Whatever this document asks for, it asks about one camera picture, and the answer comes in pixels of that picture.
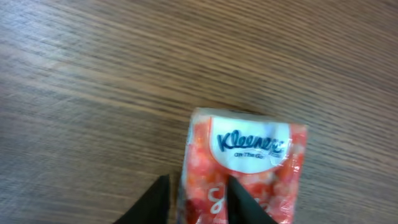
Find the pink tissue pack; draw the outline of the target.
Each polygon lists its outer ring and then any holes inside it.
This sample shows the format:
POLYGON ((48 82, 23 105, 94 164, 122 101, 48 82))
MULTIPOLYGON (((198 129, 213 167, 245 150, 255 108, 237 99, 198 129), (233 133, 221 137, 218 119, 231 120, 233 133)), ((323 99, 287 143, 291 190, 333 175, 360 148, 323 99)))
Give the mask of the pink tissue pack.
POLYGON ((231 223, 233 176, 276 223, 292 223, 308 128, 263 115, 197 108, 190 119, 177 223, 231 223))

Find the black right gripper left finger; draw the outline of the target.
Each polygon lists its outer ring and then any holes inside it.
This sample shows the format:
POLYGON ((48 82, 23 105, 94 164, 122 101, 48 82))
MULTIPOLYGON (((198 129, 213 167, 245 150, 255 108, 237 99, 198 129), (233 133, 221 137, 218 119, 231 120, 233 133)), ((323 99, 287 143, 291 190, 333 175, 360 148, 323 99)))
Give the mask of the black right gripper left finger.
POLYGON ((170 177, 161 175, 114 224, 167 224, 170 209, 170 177))

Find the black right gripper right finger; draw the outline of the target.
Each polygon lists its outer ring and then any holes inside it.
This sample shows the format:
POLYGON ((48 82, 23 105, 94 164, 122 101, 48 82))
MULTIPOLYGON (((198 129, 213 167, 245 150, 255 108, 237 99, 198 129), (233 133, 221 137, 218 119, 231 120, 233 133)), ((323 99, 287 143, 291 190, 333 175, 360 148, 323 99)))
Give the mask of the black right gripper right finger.
POLYGON ((229 224, 277 224, 232 175, 228 177, 226 204, 229 224))

